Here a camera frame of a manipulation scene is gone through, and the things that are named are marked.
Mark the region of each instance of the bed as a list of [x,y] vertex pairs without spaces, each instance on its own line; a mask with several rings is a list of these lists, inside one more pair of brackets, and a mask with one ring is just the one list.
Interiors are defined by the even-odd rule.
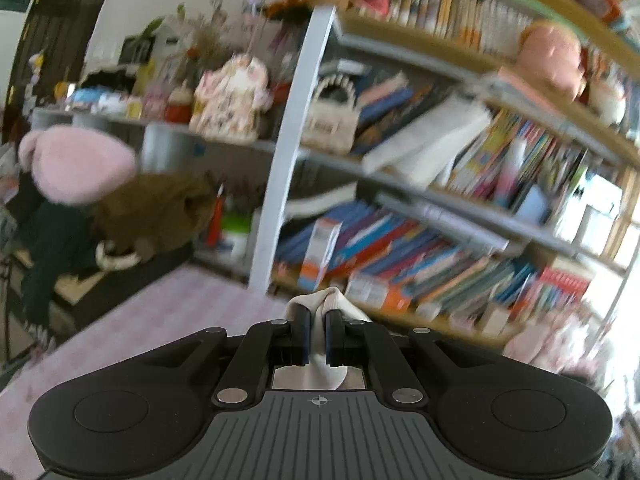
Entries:
[[184,265],[73,336],[0,393],[0,471],[33,480],[43,471],[27,434],[33,403],[80,375],[151,350],[208,326],[240,335],[282,316],[285,303]]

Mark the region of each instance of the green leaf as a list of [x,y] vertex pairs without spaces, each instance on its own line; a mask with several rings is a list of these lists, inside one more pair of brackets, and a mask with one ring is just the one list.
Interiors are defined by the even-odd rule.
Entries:
[[184,10],[184,4],[180,4],[178,5],[178,10],[177,10],[177,14],[178,14],[178,19],[183,22],[186,17],[187,17],[187,13]]
[[140,37],[141,38],[149,38],[150,36],[152,36],[153,33],[156,30],[158,30],[160,25],[162,25],[162,22],[164,22],[164,16],[160,16],[159,18],[154,19],[151,23],[149,23],[145,27],[145,30],[142,31],[142,34],[140,34]]

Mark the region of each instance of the pink plush pig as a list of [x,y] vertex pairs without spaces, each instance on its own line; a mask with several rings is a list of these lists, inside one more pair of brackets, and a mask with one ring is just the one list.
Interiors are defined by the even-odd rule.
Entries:
[[584,88],[580,50],[580,40],[569,28],[536,21],[522,32],[516,67],[575,99]]

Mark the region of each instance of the dark green cloth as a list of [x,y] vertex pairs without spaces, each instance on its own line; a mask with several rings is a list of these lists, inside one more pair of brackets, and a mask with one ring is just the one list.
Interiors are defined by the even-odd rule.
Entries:
[[83,211],[43,202],[18,229],[33,267],[22,279],[22,308],[28,323],[49,327],[49,301],[62,274],[95,267],[95,246]]

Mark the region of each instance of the white handbag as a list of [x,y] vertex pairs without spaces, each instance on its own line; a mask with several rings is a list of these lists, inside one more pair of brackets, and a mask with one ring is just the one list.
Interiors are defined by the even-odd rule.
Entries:
[[[347,95],[347,102],[339,103],[320,98],[322,92],[332,86],[340,87]],[[347,77],[332,75],[322,79],[309,105],[301,144],[325,152],[345,155],[351,151],[360,110],[356,108],[353,83]]]

